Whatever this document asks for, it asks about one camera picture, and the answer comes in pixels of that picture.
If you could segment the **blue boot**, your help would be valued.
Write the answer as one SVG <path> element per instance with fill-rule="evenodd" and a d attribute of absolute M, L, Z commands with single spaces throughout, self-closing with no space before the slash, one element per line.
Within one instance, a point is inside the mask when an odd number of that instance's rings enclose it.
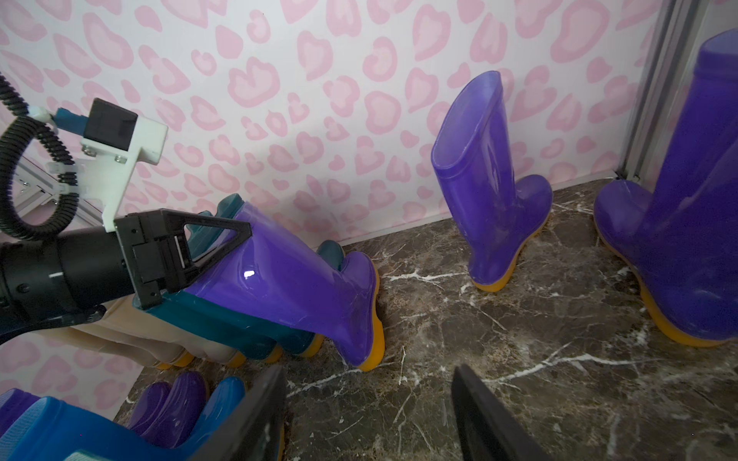
<path fill-rule="evenodd" d="M 213 436 L 245 397 L 239 378 L 226 378 L 179 447 L 165 449 L 129 428 L 52 397 L 33 403 L 1 437 L 3 460 L 65 460 L 84 451 L 106 460 L 186 460 Z"/>

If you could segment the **purple boot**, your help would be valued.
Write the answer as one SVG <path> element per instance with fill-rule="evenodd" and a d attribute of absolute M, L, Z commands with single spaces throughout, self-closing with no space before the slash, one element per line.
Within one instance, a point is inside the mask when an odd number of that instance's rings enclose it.
<path fill-rule="evenodd" d="M 540 175 L 514 176 L 499 72 L 484 72 L 461 90 L 430 155 L 444 200 L 470 247 L 472 281 L 486 292 L 502 290 L 524 245 L 546 224 L 553 190 Z"/>
<path fill-rule="evenodd" d="M 12 388 L 0 398 L 0 436 L 20 418 L 23 413 L 40 398 L 34 394 Z"/>
<path fill-rule="evenodd" d="M 156 447 L 174 449 L 192 433 L 208 397 L 197 372 L 184 372 L 173 384 L 155 382 L 141 394 L 127 428 Z"/>
<path fill-rule="evenodd" d="M 704 348 L 736 339 L 736 30 L 701 46 L 655 189 L 608 184 L 594 223 L 665 335 Z"/>

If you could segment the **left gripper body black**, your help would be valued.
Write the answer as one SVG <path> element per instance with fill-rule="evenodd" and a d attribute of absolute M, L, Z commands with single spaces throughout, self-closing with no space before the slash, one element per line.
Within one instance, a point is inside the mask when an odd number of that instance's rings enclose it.
<path fill-rule="evenodd" d="M 105 303 L 138 291 L 134 275 L 165 288 L 165 243 L 140 227 L 90 228 L 1 245 L 1 342 L 36 330 L 93 323 Z"/>

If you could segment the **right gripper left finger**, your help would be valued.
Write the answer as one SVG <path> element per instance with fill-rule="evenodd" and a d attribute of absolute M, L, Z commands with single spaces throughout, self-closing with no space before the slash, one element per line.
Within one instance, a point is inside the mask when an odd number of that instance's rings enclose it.
<path fill-rule="evenodd" d="M 229 418 L 190 460 L 282 460 L 286 416 L 286 373 L 271 366 Z"/>

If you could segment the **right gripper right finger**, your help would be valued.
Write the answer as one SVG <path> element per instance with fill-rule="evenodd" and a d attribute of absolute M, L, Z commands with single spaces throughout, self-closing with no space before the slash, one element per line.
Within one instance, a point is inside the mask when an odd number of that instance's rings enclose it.
<path fill-rule="evenodd" d="M 455 367 L 451 389 L 464 460 L 552 460 L 468 365 Z"/>

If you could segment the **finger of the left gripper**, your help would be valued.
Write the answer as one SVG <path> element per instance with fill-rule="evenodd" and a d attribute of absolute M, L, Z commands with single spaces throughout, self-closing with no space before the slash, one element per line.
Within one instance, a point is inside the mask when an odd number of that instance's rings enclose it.
<path fill-rule="evenodd" d="M 170 209 L 117 218 L 115 232 L 141 300 L 191 286 L 252 236 L 246 221 Z"/>

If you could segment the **purple boot tip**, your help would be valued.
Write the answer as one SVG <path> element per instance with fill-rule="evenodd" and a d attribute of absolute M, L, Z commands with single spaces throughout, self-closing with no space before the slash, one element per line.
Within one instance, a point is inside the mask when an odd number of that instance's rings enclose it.
<path fill-rule="evenodd" d="M 236 219 L 252 235 L 186 290 L 221 307 L 323 335 L 343 359 L 369 372 L 384 358 L 377 314 L 379 273 L 368 255 L 349 253 L 338 269 L 299 237 L 244 203 Z"/>

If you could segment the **beige boot with paper stuffing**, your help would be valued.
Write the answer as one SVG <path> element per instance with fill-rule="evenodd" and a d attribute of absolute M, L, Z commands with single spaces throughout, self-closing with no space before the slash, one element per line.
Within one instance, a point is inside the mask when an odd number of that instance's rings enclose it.
<path fill-rule="evenodd" d="M 132 339 L 132 345 L 150 352 L 158 361 L 184 367 L 188 357 L 238 368 L 246 357 L 238 350 L 188 332 L 134 306 L 134 297 L 108 303 L 101 326 Z"/>

